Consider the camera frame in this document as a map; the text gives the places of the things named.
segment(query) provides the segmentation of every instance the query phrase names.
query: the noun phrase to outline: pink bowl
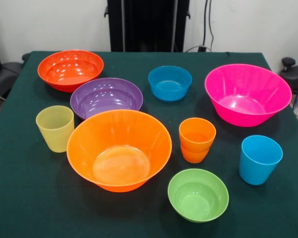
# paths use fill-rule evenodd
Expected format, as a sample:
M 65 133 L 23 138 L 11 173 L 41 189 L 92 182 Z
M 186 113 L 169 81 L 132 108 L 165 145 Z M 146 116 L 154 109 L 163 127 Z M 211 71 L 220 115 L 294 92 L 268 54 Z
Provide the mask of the pink bowl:
M 205 89 L 223 120 L 244 127 L 263 123 L 292 99 L 284 79 L 249 64 L 228 64 L 212 70 Z

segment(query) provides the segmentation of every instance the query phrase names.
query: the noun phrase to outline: table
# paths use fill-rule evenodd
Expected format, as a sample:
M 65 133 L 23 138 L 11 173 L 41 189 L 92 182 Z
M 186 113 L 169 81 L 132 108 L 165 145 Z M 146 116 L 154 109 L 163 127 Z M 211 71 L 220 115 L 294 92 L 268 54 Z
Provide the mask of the table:
M 204 89 L 207 73 L 228 63 L 268 67 L 262 54 L 242 53 L 102 53 L 102 77 L 121 77 L 142 90 L 141 111 L 169 130 L 173 150 L 168 164 L 139 189 L 111 193 L 85 181 L 70 167 L 65 153 L 46 146 L 35 117 L 51 105 L 69 106 L 70 94 L 46 85 L 37 75 L 51 52 L 32 52 L 0 113 L 0 237 L 213 237 L 298 238 L 298 121 L 290 107 L 260 126 L 241 128 L 223 121 Z M 151 69 L 184 67 L 193 76 L 187 96 L 167 103 L 155 98 L 147 83 Z M 214 144 L 197 165 L 181 155 L 178 126 L 202 117 L 217 128 Z M 76 125 L 80 120 L 75 118 Z M 240 145 L 253 134 L 276 140 L 284 158 L 262 186 L 238 175 Z M 187 168 L 215 173 L 227 185 L 230 202 L 218 219 L 194 224 L 171 207 L 167 186 Z

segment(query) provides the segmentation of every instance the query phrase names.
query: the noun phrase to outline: metal pole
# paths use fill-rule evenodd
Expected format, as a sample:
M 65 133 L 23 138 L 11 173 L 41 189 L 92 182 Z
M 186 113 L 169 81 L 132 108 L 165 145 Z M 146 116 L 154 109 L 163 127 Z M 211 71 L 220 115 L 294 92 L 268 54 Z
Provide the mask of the metal pole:
M 172 42 L 171 42 L 171 52 L 174 49 L 174 41 L 175 41 L 175 28 L 177 25 L 177 12 L 178 12 L 178 0 L 174 0 L 173 6 L 173 22 L 172 22 Z
M 122 21 L 122 30 L 123 30 L 123 52 L 126 51 L 126 42 L 125 42 L 125 0 L 121 0 L 121 21 Z

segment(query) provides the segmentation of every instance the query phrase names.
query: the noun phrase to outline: plastic bowl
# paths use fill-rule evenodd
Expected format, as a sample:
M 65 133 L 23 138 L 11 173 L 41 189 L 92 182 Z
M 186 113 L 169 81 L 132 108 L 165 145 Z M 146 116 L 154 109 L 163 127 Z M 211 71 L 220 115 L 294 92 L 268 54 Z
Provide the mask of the plastic bowl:
M 256 126 L 289 105 L 292 91 L 270 70 L 228 64 L 211 71 L 205 89 L 219 116 L 237 126 Z
M 71 96 L 71 108 L 82 119 L 115 110 L 139 110 L 143 95 L 133 83 L 121 78 L 99 78 L 77 88 Z
M 177 101 L 183 98 L 192 83 L 191 74 L 177 66 L 161 66 L 148 75 L 152 93 L 164 101 Z
M 201 169 L 177 173 L 168 186 L 171 205 L 190 222 L 209 222 L 224 213 L 228 190 L 216 175 Z
M 84 179 L 112 192 L 128 192 L 159 173 L 171 154 L 171 137 L 156 118 L 111 110 L 83 121 L 72 133 L 67 156 Z
M 61 51 L 39 64 L 38 74 L 56 90 L 72 93 L 82 84 L 96 79 L 104 68 L 100 56 L 89 51 Z

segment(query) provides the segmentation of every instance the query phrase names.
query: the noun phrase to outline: black knob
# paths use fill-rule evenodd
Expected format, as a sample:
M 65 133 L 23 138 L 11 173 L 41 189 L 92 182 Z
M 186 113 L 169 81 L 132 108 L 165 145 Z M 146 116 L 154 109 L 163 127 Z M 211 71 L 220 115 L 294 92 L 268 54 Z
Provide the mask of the black knob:
M 282 59 L 282 63 L 285 67 L 291 67 L 296 63 L 296 61 L 293 58 L 285 57 Z

